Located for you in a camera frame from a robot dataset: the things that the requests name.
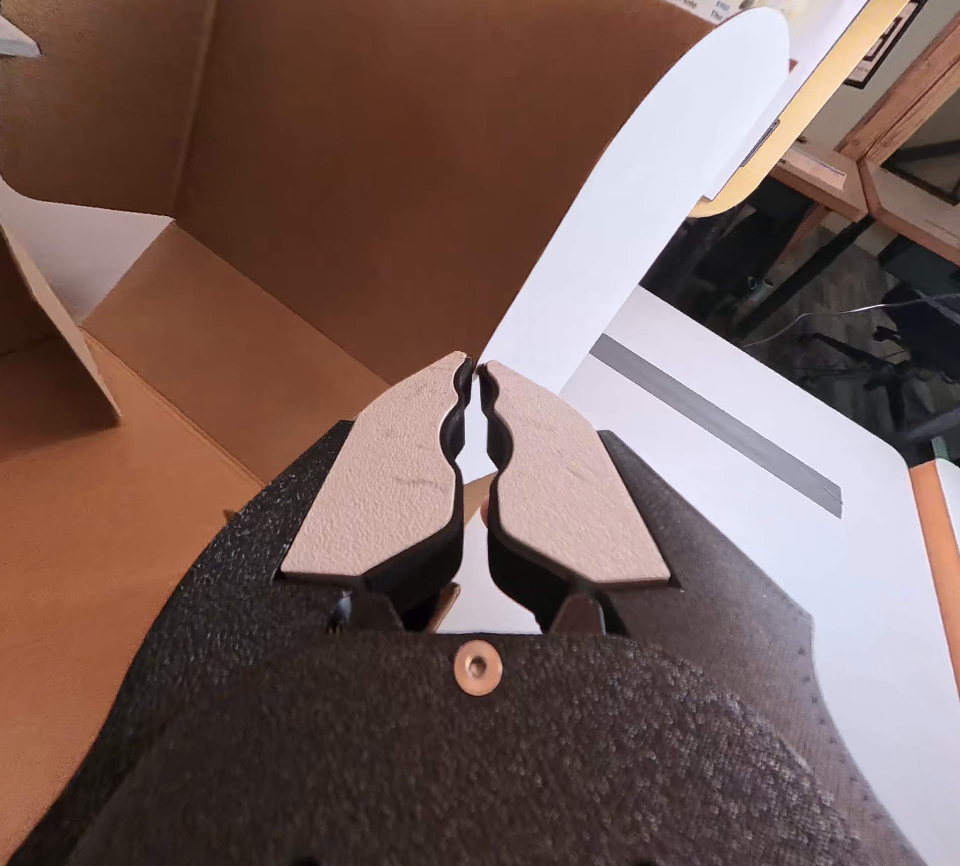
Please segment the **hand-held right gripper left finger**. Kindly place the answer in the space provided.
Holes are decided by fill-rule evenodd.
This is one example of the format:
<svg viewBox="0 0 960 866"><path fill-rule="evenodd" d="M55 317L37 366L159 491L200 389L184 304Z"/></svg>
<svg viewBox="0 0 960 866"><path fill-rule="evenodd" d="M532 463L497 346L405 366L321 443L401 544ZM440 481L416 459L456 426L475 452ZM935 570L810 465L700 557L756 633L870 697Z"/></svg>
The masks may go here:
<svg viewBox="0 0 960 866"><path fill-rule="evenodd" d="M453 352L392 386L353 421L279 571L387 596L437 596L463 557L465 442L474 364Z"/></svg>

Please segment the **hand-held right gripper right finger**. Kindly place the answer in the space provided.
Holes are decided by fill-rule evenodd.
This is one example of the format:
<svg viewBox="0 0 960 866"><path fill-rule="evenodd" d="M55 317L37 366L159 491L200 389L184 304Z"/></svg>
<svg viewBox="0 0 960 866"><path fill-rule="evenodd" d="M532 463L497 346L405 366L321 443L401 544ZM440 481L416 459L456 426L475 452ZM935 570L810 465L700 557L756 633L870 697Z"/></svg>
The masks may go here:
<svg viewBox="0 0 960 866"><path fill-rule="evenodd" d="M570 596L666 586L671 572L599 432L555 393L489 361L478 371L493 582L530 613Z"/></svg>

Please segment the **white cardboard box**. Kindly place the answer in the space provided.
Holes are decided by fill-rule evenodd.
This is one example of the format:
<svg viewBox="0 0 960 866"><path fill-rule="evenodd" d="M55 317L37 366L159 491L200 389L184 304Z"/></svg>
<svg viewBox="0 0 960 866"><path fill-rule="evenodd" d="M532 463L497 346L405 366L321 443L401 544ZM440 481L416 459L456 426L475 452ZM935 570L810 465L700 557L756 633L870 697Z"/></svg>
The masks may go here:
<svg viewBox="0 0 960 866"><path fill-rule="evenodd" d="M630 636L683 596L677 533L666 586L602 605L494 583L478 377L567 384L781 90L783 15L12 1L42 56L2 68L2 860L785 848L783 737ZM285 578L357 415L453 352L450 584ZM662 502L704 525L597 431L654 538Z"/></svg>

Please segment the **grey tape strip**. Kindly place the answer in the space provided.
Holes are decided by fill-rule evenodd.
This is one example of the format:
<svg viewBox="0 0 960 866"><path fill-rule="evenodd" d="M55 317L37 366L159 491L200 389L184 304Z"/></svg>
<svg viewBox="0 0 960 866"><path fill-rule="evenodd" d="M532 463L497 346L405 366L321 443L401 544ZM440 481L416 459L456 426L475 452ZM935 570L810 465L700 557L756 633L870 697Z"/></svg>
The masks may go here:
<svg viewBox="0 0 960 866"><path fill-rule="evenodd" d="M590 355L840 519L841 487L695 390L603 333Z"/></svg>

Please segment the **wooden table with paper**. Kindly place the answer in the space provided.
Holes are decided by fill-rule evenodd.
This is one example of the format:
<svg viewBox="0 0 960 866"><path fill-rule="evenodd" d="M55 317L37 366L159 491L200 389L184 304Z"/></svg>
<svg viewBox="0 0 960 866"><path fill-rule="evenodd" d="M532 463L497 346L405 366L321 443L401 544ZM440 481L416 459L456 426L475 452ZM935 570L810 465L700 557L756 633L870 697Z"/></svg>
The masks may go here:
<svg viewBox="0 0 960 866"><path fill-rule="evenodd" d="M830 270L874 220L868 212L866 191L858 163L822 145L804 141L792 144L771 172L771 179L790 193L784 217L774 221L779 260L820 225L825 215L836 213L846 227L819 247L768 297L767 304L784 305Z"/></svg>

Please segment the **black and white tag sign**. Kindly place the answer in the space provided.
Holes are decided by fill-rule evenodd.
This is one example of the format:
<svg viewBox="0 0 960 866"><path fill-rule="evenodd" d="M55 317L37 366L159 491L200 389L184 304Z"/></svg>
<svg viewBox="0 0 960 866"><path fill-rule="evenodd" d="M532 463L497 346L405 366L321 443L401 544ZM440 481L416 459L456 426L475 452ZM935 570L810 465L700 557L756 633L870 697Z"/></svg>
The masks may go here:
<svg viewBox="0 0 960 866"><path fill-rule="evenodd" d="M844 85L863 90L916 20L929 0L909 0L877 38L844 81Z"/></svg>

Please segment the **wooden post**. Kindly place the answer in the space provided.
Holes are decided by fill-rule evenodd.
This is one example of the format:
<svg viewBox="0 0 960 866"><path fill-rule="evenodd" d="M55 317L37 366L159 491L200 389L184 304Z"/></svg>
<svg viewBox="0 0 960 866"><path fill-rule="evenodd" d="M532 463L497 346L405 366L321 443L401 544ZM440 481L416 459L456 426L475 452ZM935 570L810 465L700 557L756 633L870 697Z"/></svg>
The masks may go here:
<svg viewBox="0 0 960 866"><path fill-rule="evenodd" d="M881 164L959 88L959 14L909 65L836 151L858 164Z"/></svg>

